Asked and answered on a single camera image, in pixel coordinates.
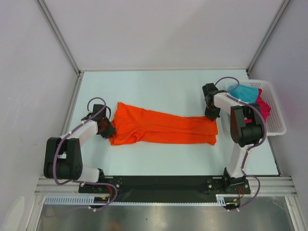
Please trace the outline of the magenta t-shirt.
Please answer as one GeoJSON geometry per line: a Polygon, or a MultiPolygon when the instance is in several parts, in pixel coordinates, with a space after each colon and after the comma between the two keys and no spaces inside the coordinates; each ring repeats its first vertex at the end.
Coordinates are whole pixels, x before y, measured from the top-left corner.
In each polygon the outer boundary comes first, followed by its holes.
{"type": "Polygon", "coordinates": [[[264,121],[270,116],[271,107],[261,98],[262,89],[260,88],[249,88],[245,92],[246,102],[248,103],[258,103],[261,109],[261,114],[264,121]]]}

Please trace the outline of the frame post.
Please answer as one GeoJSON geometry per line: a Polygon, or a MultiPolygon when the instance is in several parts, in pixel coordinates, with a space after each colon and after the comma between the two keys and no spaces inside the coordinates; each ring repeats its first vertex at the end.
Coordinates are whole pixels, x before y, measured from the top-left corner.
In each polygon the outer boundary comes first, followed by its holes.
{"type": "Polygon", "coordinates": [[[292,2],[293,0],[283,0],[279,5],[278,10],[274,15],[274,18],[272,19],[268,29],[265,32],[265,35],[263,36],[257,50],[255,51],[251,61],[249,62],[249,65],[246,68],[246,74],[248,77],[250,77],[253,68],[260,59],[263,51],[265,50],[267,44],[269,43],[271,37],[273,36],[275,30],[279,26],[279,23],[283,19],[285,13],[287,12],[292,2]]]}
{"type": "Polygon", "coordinates": [[[72,67],[72,69],[74,70],[75,74],[77,76],[80,75],[81,71],[77,66],[77,63],[54,19],[54,17],[52,16],[46,2],[44,0],[35,0],[36,4],[38,5],[40,11],[42,12],[42,15],[44,16],[48,26],[50,27],[53,35],[55,36],[61,50],[63,51],[66,59],[68,60],[70,66],[72,67]]]}

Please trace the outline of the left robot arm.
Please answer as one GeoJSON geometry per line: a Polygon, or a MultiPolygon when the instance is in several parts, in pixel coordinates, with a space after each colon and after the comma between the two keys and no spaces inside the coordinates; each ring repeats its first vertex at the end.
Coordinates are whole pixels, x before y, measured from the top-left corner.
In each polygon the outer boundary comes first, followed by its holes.
{"type": "Polygon", "coordinates": [[[95,104],[92,112],[81,119],[81,123],[72,131],[61,137],[47,140],[43,174],[48,179],[90,183],[95,192],[106,188],[105,175],[102,169],[83,164],[81,147],[93,136],[104,139],[116,133],[110,122],[111,109],[102,104],[95,104]]]}

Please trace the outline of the left rear frame post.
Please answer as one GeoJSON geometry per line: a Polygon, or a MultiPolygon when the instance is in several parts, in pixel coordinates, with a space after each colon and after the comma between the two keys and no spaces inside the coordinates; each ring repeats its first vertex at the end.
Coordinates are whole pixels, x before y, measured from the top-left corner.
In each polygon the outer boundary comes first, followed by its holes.
{"type": "Polygon", "coordinates": [[[44,0],[35,0],[36,4],[38,5],[40,11],[42,12],[42,15],[44,16],[48,26],[50,27],[53,35],[55,36],[61,50],[63,51],[66,59],[68,60],[70,66],[72,67],[72,69],[74,70],[75,74],[77,76],[80,75],[81,71],[77,66],[77,63],[54,19],[54,17],[52,16],[46,2],[44,0]]]}

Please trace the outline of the orange t-shirt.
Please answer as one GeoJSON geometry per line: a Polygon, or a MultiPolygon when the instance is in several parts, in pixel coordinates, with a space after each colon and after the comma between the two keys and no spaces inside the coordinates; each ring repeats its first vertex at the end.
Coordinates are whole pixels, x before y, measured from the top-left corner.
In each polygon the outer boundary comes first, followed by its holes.
{"type": "Polygon", "coordinates": [[[146,110],[119,102],[112,125],[116,133],[109,138],[113,146],[152,142],[162,144],[215,145],[216,121],[205,116],[182,117],[146,110]]]}

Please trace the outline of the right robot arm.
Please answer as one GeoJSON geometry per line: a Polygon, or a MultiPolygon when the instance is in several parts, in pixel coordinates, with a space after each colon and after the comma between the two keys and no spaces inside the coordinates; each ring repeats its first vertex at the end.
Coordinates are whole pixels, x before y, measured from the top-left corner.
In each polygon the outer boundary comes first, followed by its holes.
{"type": "Polygon", "coordinates": [[[206,108],[205,116],[212,121],[220,117],[220,111],[230,116],[230,134],[234,142],[229,164],[221,179],[208,182],[210,193],[235,194],[250,190],[245,165],[251,149],[260,146],[266,138],[266,123],[258,103],[246,103],[225,90],[218,90],[214,83],[202,87],[206,108]]]}

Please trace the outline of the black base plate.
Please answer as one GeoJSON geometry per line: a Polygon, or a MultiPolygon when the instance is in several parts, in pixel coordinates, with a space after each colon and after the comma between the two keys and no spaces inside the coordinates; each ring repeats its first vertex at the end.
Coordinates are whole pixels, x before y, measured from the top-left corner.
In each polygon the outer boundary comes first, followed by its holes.
{"type": "Polygon", "coordinates": [[[250,195],[248,180],[224,176],[108,176],[116,202],[214,202],[217,194],[250,195]]]}

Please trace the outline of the aluminium frame rail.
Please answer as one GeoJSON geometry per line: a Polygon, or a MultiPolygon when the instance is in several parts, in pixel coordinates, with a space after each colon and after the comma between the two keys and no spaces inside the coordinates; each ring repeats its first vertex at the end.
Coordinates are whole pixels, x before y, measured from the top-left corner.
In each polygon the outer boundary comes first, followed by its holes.
{"type": "MultiPolygon", "coordinates": [[[[265,177],[258,176],[260,191],[258,196],[265,197],[296,197],[297,192],[291,177],[265,177]]],[[[79,194],[77,183],[67,183],[59,186],[54,180],[44,177],[38,180],[35,194],[41,195],[77,195],[79,194]]]]}

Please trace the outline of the white plastic basket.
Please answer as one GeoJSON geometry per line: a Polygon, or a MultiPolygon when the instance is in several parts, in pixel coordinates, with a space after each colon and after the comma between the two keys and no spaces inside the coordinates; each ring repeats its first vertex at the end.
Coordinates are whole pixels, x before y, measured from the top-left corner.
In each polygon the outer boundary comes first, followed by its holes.
{"type": "Polygon", "coordinates": [[[271,107],[270,115],[266,121],[267,136],[284,135],[287,128],[272,85],[267,81],[253,79],[240,80],[240,84],[262,89],[260,97],[271,107]]]}

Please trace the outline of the teal t-shirt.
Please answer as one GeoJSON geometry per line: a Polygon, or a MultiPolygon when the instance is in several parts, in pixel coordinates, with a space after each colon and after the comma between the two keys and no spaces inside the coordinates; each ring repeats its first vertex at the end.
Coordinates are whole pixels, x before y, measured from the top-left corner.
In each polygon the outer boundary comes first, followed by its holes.
{"type": "Polygon", "coordinates": [[[240,99],[243,102],[255,103],[259,96],[259,89],[255,87],[239,85],[234,89],[236,85],[231,85],[227,91],[229,94],[237,99],[240,99]]]}

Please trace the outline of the right rear frame post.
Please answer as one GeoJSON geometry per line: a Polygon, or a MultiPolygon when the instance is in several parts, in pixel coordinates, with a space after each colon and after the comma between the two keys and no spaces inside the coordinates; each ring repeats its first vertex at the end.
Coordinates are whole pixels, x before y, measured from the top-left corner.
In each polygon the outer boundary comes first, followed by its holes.
{"type": "Polygon", "coordinates": [[[253,68],[260,59],[263,51],[265,50],[267,44],[269,43],[271,37],[273,36],[275,30],[279,26],[279,23],[283,19],[285,13],[287,12],[292,2],[293,0],[283,0],[279,5],[278,10],[274,15],[274,18],[272,19],[268,29],[265,32],[265,35],[263,36],[257,50],[255,51],[251,61],[249,62],[249,65],[246,68],[246,74],[248,77],[250,77],[253,68]]]}

